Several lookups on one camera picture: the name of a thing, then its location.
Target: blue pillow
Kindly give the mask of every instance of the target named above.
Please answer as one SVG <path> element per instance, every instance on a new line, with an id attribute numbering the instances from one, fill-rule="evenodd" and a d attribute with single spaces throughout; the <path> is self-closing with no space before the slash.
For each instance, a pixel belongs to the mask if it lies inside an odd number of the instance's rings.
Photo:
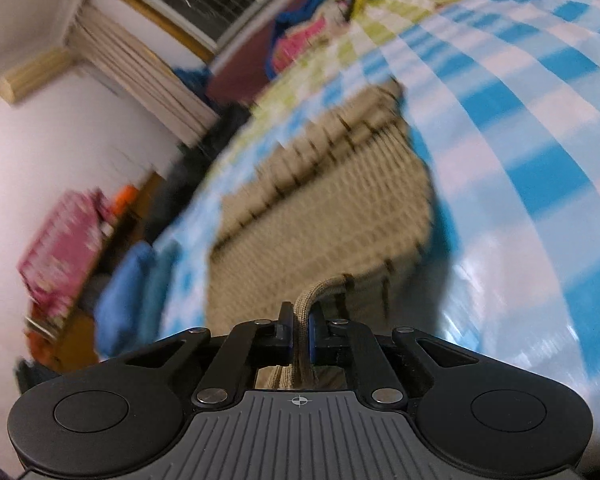
<path id="1" fill-rule="evenodd" d="M 167 300 L 167 291 L 171 282 L 171 268 L 180 255 L 179 243 L 173 241 L 160 252 L 155 265 L 149 272 L 144 284 L 142 307 L 138 319 L 136 347 L 139 348 L 158 339 L 162 310 Z"/>
<path id="2" fill-rule="evenodd" d="M 95 347 L 101 357 L 120 355 L 135 340 L 144 282 L 154 259 L 147 242 L 131 247 L 98 300 L 93 317 Z"/>

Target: beige curtain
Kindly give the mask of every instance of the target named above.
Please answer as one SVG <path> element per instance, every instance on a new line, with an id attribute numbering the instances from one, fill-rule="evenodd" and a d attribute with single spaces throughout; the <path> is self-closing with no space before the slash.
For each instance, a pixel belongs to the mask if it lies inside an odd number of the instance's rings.
<path id="1" fill-rule="evenodd" d="M 198 142 L 217 118 L 160 58 L 95 7 L 82 7 L 67 45 L 120 83 L 188 145 Z"/>

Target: teal pillow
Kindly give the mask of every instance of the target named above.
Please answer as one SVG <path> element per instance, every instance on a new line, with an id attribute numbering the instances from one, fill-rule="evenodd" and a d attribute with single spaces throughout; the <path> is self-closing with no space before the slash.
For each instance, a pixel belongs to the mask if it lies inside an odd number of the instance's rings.
<path id="1" fill-rule="evenodd" d="M 144 284 L 136 348 L 153 343 L 158 337 L 160 319 L 171 283 L 171 268 L 179 255 L 180 245 L 174 241 L 155 257 L 155 264 Z"/>

